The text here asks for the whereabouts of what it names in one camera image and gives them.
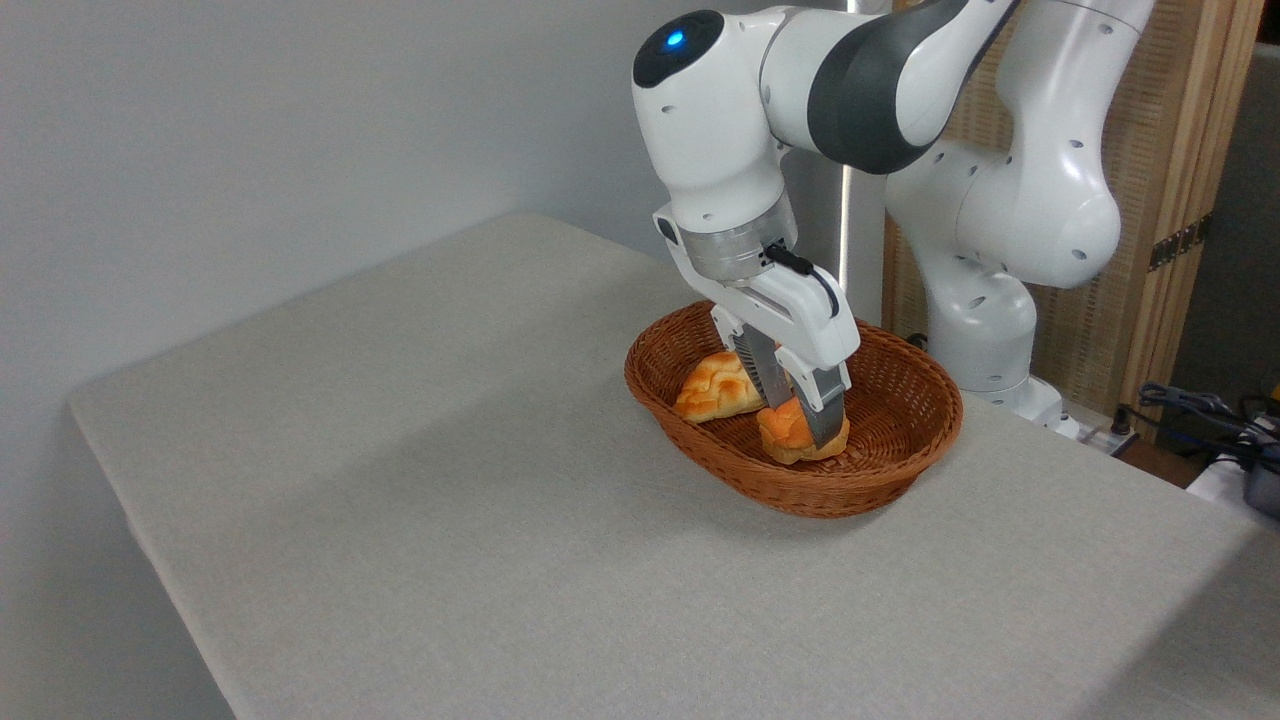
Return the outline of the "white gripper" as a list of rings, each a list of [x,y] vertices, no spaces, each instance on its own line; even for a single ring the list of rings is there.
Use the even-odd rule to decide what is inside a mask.
[[[756,275],[726,284],[692,268],[691,234],[676,225],[667,208],[654,213],[654,224],[681,277],[718,305],[710,310],[716,329],[756,392],[771,407],[799,397],[814,445],[829,443],[844,424],[844,397],[851,387],[847,361],[860,345],[835,278],[819,266],[804,275],[769,259],[760,266],[754,258]]]

